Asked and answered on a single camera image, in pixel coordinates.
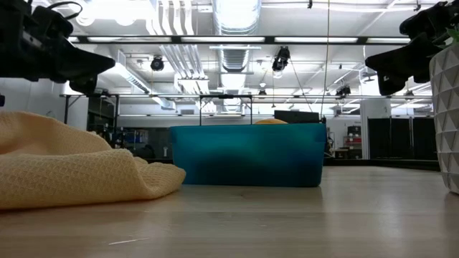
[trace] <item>black monitor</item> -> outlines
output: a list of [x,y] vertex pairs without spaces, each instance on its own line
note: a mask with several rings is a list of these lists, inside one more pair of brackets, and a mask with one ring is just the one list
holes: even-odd
[[314,112],[274,110],[274,118],[287,123],[319,123],[319,115]]

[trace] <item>black cabinet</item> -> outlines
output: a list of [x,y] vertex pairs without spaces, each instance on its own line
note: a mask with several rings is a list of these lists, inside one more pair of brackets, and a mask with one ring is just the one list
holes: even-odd
[[369,118],[370,158],[437,160],[433,118]]

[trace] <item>teal plastic bin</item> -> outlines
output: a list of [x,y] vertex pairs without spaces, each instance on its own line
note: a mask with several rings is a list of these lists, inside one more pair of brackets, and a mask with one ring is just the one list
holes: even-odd
[[179,126],[170,129],[184,183],[316,187],[324,124]]

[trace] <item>white geometric planter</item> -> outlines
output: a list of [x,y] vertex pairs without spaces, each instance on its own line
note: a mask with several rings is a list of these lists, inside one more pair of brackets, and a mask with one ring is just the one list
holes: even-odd
[[430,61],[435,140],[443,181],[459,194],[459,44]]

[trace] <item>wooden floor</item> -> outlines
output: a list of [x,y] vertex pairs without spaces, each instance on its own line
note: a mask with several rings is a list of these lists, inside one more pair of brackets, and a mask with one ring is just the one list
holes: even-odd
[[459,195],[439,173],[373,167],[326,167],[319,188],[183,186],[0,213],[0,257],[457,258]]

